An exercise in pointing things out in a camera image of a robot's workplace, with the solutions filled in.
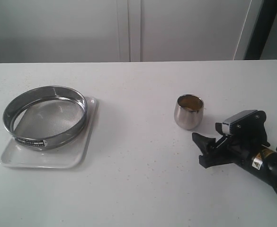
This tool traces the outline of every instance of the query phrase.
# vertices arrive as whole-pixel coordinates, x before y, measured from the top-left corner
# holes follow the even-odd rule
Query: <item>table surface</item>
[[[87,154],[69,170],[0,165],[0,227],[277,226],[273,189],[234,164],[204,169],[173,118],[178,96],[200,96],[193,131],[218,138],[215,122],[264,110],[275,148],[277,61],[0,64],[0,155],[7,104],[48,85],[99,100]]]

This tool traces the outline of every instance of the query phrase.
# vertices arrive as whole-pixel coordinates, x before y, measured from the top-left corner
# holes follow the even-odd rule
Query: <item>black cable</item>
[[[260,156],[261,156],[261,159],[262,159],[262,163],[263,163],[263,165],[264,165],[264,167],[266,169],[266,172],[267,172],[267,175],[268,175],[268,180],[269,180],[273,190],[277,194],[277,188],[276,188],[276,185],[275,185],[276,183],[272,181],[271,174],[270,174],[270,169],[269,169],[268,164],[267,164],[267,162],[265,160],[265,156],[264,156],[262,150],[260,151]]]

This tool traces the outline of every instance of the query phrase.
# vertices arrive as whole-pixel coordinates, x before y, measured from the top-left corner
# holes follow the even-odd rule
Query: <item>metal cup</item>
[[[204,101],[195,95],[183,95],[177,99],[174,119],[176,124],[186,130],[198,126],[204,115]]]

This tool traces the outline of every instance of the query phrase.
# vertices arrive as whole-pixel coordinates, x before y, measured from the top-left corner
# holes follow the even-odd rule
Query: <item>cabinet door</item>
[[[0,0],[0,62],[129,61],[127,0]]]
[[[141,0],[141,60],[243,59],[261,4],[262,0]]]

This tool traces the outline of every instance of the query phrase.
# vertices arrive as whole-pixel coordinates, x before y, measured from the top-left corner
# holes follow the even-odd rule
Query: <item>sieve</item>
[[[75,138],[87,121],[87,102],[78,91],[61,86],[29,90],[6,107],[3,123],[21,145],[44,150]]]

